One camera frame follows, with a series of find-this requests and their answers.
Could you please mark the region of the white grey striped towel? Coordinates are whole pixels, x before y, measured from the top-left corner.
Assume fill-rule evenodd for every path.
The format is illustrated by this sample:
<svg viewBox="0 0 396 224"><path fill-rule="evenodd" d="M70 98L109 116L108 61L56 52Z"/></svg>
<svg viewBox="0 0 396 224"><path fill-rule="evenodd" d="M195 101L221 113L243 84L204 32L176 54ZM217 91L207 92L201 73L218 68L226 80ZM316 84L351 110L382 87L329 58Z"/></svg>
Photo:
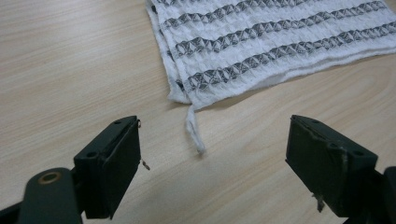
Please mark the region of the white grey striped towel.
<svg viewBox="0 0 396 224"><path fill-rule="evenodd" d="M146 0L186 126L195 111L332 66L396 53L396 11L385 0Z"/></svg>

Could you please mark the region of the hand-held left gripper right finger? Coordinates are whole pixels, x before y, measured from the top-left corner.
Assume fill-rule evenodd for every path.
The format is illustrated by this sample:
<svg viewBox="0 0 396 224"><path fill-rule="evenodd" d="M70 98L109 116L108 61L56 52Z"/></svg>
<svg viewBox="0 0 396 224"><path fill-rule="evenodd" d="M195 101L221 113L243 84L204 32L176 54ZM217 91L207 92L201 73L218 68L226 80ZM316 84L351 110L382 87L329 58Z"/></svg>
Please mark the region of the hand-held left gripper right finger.
<svg viewBox="0 0 396 224"><path fill-rule="evenodd" d="M363 208L363 181L377 156L318 120L293 115L286 162L337 216L353 217Z"/></svg>

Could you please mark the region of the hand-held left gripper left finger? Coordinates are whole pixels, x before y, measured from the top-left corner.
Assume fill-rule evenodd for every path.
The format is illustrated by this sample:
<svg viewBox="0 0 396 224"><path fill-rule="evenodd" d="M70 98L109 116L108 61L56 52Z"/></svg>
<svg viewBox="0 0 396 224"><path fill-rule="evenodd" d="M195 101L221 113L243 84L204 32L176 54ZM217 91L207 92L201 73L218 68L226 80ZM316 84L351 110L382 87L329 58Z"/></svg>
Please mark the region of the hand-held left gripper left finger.
<svg viewBox="0 0 396 224"><path fill-rule="evenodd" d="M140 119L112 121L74 157L78 205L88 219L113 218L141 162Z"/></svg>

